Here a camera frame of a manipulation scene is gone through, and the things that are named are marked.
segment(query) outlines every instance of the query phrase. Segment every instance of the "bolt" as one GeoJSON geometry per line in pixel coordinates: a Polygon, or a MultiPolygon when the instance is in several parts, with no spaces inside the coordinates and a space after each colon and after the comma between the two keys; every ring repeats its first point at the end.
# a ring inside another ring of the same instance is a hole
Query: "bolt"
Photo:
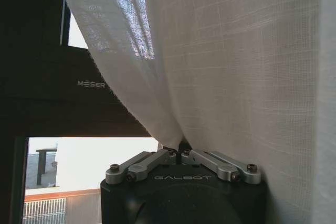
{"type": "Polygon", "coordinates": [[[258,170],[258,166],[256,166],[255,164],[248,164],[248,165],[247,165],[247,170],[248,170],[250,173],[256,173],[257,170],[258,170]]]}
{"type": "Polygon", "coordinates": [[[231,182],[239,182],[241,179],[239,172],[231,173],[231,182]]]}
{"type": "Polygon", "coordinates": [[[189,155],[189,154],[190,154],[190,150],[186,149],[186,150],[183,151],[183,153],[184,153],[185,155],[189,155]]]}
{"type": "Polygon", "coordinates": [[[110,165],[110,170],[114,173],[118,172],[119,171],[119,165],[118,164],[110,165]]]}
{"type": "Polygon", "coordinates": [[[136,176],[133,173],[127,173],[126,175],[126,181],[127,182],[134,182],[136,179],[136,176]]]}

